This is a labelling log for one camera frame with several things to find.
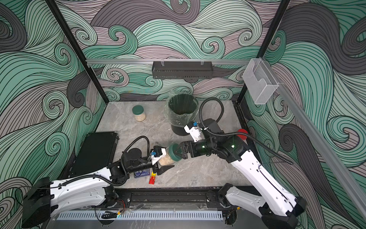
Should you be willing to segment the green jar lid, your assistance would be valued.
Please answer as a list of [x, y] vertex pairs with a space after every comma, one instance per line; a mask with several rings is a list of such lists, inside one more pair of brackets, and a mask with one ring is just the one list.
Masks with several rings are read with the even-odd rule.
[[182, 152], [182, 151], [174, 151], [174, 144], [172, 143], [169, 147], [168, 147], [168, 154], [169, 157], [174, 161], [174, 162], [178, 162], [177, 157], [176, 157], [176, 153], [178, 152]]

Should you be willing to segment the glass oatmeal jar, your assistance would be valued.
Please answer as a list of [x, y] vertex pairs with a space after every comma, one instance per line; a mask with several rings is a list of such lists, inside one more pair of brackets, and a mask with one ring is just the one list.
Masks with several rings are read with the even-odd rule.
[[169, 148], [162, 148], [162, 155], [159, 156], [159, 160], [158, 160], [158, 164], [163, 167], [163, 166], [171, 166], [174, 163], [178, 162], [180, 159], [177, 158], [174, 153], [170, 153]]

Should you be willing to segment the black bin with green liner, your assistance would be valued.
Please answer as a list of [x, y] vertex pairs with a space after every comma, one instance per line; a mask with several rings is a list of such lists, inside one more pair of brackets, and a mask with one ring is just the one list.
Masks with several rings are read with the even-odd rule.
[[171, 94], [164, 107], [164, 115], [171, 125], [172, 131], [179, 136], [187, 136], [184, 127], [196, 120], [199, 102], [191, 94]]

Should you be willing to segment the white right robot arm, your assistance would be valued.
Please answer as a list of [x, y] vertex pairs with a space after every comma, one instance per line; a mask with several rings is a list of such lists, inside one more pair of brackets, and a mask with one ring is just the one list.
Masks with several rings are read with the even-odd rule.
[[218, 191], [220, 204], [240, 207], [257, 215], [269, 229], [296, 228], [297, 217], [306, 210], [307, 201], [282, 187], [237, 135], [185, 141], [173, 152], [182, 159], [215, 154], [241, 172], [259, 194], [251, 194], [226, 183]]

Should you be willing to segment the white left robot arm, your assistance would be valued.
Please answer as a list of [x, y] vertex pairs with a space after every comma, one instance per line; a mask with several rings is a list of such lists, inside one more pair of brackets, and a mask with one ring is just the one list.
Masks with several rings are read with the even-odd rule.
[[154, 146], [147, 157], [133, 148], [119, 161], [89, 174], [54, 181], [44, 177], [23, 197], [21, 227], [32, 228], [54, 215], [81, 207], [113, 207], [118, 199], [116, 187], [124, 185], [131, 173], [153, 168], [166, 155], [167, 149], [160, 146]]

